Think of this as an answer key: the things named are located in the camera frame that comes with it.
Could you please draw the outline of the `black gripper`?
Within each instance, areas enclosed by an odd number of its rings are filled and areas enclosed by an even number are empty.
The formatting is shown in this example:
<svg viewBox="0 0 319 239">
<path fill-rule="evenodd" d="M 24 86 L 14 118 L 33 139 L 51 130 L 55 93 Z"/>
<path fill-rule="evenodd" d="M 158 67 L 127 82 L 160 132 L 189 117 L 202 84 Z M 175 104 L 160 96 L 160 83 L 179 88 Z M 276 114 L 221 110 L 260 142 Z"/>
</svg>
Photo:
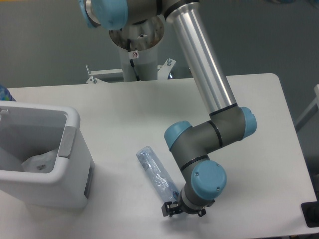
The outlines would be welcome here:
<svg viewBox="0 0 319 239">
<path fill-rule="evenodd" d="M 190 215 L 197 214 L 199 217 L 203 217 L 206 215 L 206 210 L 204 208 L 192 209 L 186 205 L 182 198 L 175 202 L 164 202 L 161 207 L 161 211 L 164 217 L 172 217 L 173 215 L 178 215 L 181 213 L 187 213 Z"/>
</svg>

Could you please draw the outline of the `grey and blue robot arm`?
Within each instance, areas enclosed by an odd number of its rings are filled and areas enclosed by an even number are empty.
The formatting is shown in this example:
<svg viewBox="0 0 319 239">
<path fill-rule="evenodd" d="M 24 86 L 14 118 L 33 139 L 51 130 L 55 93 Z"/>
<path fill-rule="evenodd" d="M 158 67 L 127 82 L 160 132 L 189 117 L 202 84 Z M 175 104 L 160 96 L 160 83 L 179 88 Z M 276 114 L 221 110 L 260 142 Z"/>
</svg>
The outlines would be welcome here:
<svg viewBox="0 0 319 239">
<path fill-rule="evenodd" d="M 80 10 L 89 28 L 108 30 L 113 43 L 124 51 L 125 81 L 158 78 L 157 61 L 143 56 L 162 39 L 163 23 L 174 28 L 210 119 L 197 126 L 187 121 L 171 125 L 164 133 L 184 179 L 179 193 L 166 199 L 162 213 L 204 216 L 226 185 L 226 173 L 209 153 L 251 136 L 255 116 L 239 107 L 214 55 L 199 16 L 197 0 L 81 0 Z"/>
</svg>

